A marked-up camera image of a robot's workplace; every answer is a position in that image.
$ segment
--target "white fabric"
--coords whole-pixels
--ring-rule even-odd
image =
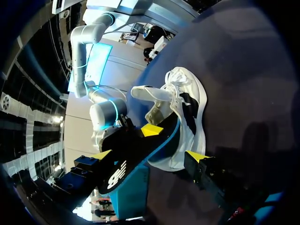
[[[195,119],[197,127],[195,136],[184,118],[182,103],[185,103],[185,101],[180,97],[181,93],[188,93],[199,104],[197,119]],[[140,100],[155,102],[154,106],[145,116],[149,123],[158,124],[172,112],[175,112],[180,119],[180,140],[177,151],[172,157],[164,158],[158,162],[149,162],[150,165],[173,172],[184,169],[185,151],[191,150],[203,155],[205,154],[202,113],[207,102],[207,97],[203,86],[190,71],[183,67],[175,67],[165,75],[165,84],[160,89],[138,86],[132,88],[131,94]]]

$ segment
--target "white robotic arm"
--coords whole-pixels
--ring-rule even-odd
[[[127,114],[126,103],[121,98],[113,98],[98,88],[94,82],[85,81],[87,67],[86,44],[96,44],[101,40],[106,29],[114,23],[114,16],[105,13],[93,24],[76,27],[71,33],[72,65],[75,96],[81,98],[88,96],[94,103],[90,108],[90,117],[93,123],[92,141],[101,151],[101,142],[113,134],[118,127],[113,126],[119,115]]]

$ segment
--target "white shoelace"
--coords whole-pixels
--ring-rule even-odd
[[[180,70],[177,69],[175,71],[169,71],[165,75],[165,84],[160,88],[163,90],[166,90],[168,92],[172,93],[172,102],[174,102],[175,99],[179,98],[180,90],[179,87],[182,84],[185,84],[188,82],[187,76]]]

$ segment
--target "white sneaker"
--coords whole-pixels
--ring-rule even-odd
[[[197,77],[183,67],[175,67],[165,75],[165,85],[160,89],[136,86],[131,95],[140,100],[153,101],[154,106],[146,114],[146,120],[157,125],[171,113],[180,119],[180,140],[173,156],[150,165],[164,171],[184,169],[184,152],[187,150],[205,155],[205,135],[202,114],[207,102],[204,87]]]

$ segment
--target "blue base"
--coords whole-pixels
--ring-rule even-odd
[[[119,219],[141,217],[146,212],[149,168],[140,166],[126,183],[110,195]]]

